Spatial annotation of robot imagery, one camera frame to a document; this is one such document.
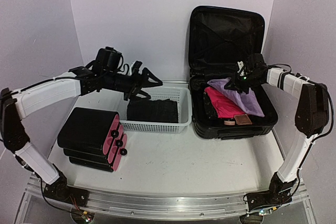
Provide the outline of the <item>small red item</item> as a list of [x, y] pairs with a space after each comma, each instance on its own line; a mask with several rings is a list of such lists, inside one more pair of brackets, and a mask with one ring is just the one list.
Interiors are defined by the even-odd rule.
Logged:
[[205, 88], [205, 93], [215, 109], [218, 118], [231, 119], [236, 115], [243, 115], [245, 112], [229, 98], [212, 87]]

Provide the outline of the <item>purple shirt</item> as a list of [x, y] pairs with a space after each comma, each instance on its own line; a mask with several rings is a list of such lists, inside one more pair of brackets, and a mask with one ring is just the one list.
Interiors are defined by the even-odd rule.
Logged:
[[225, 85], [229, 83], [231, 78], [225, 79], [213, 79], [207, 82], [215, 90], [219, 91], [226, 98], [229, 98], [233, 103], [235, 103], [242, 111], [246, 114], [264, 117], [264, 113], [257, 101], [254, 91], [249, 88], [248, 93], [239, 93], [236, 90], [229, 90], [225, 88]]

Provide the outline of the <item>black jeans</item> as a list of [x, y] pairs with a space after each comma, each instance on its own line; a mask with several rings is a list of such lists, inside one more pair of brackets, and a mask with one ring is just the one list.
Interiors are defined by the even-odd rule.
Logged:
[[178, 123], [177, 102], [166, 100], [130, 100], [127, 120], [140, 122]]

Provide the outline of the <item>small round pink tin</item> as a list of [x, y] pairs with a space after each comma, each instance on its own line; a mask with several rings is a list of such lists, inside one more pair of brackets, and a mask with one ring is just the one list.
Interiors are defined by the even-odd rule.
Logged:
[[236, 125], [236, 122], [233, 119], [224, 120], [224, 125], [234, 126], [234, 125]]

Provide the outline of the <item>white perforated plastic basket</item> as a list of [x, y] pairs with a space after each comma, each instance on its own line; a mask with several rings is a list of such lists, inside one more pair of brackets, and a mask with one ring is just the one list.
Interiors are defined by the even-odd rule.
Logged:
[[150, 98], [119, 101], [116, 111], [126, 130], [179, 134], [190, 125], [192, 105], [188, 88], [162, 86], [145, 92]]

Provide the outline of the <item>black ribbed hard suitcase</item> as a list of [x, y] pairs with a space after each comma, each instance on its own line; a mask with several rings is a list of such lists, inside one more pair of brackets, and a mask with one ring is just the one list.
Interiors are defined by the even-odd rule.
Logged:
[[265, 20], [255, 12], [216, 6], [198, 6], [190, 17], [188, 65], [195, 133], [203, 139], [240, 139], [268, 134], [278, 114], [262, 86], [252, 87], [264, 117], [251, 115], [251, 125], [224, 124], [204, 104], [207, 82], [238, 72], [239, 61], [261, 53]]

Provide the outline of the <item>black pink small suitcase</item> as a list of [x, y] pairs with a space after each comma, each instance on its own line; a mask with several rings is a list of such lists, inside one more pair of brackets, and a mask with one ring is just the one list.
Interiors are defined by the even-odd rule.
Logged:
[[74, 108], [57, 137], [73, 164], [114, 172], [128, 154], [118, 112]]

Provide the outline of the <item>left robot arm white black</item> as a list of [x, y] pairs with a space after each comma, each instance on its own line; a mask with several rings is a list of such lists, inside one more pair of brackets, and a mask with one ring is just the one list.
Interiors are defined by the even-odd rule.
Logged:
[[60, 172], [46, 157], [46, 148], [66, 119], [79, 96], [102, 89], [118, 91], [125, 99], [140, 94], [143, 88], [163, 83], [149, 69], [132, 67], [129, 74], [120, 69], [95, 73], [92, 67], [76, 67], [59, 76], [25, 88], [1, 90], [1, 141], [4, 147], [23, 161], [50, 186], [59, 201], [70, 197], [70, 189], [60, 180]]

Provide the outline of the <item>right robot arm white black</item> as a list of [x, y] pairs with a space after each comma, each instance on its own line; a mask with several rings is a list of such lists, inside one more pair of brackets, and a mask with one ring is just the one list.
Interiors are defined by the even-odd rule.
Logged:
[[328, 88], [323, 83], [292, 73], [291, 67], [286, 64], [267, 65], [261, 54], [237, 62], [226, 88], [248, 92], [250, 88], [262, 84], [276, 87], [298, 99], [295, 140], [277, 171], [278, 178], [283, 183], [289, 183], [299, 178], [299, 171], [315, 141], [324, 137], [324, 127], [333, 125], [332, 101]]

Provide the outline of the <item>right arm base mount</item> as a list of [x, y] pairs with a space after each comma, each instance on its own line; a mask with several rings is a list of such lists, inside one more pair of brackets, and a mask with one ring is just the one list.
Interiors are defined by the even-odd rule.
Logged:
[[293, 196], [291, 190], [296, 182], [297, 179], [283, 182], [278, 174], [274, 173], [267, 190], [247, 193], [244, 196], [248, 205], [248, 211], [264, 210], [290, 203]]

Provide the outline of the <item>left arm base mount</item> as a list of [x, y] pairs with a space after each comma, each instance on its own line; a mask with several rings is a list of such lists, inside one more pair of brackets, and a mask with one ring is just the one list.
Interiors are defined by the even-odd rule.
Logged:
[[48, 199], [85, 207], [88, 202], [89, 191], [69, 186], [65, 175], [61, 171], [58, 173], [59, 178], [55, 182], [45, 185], [43, 195]]

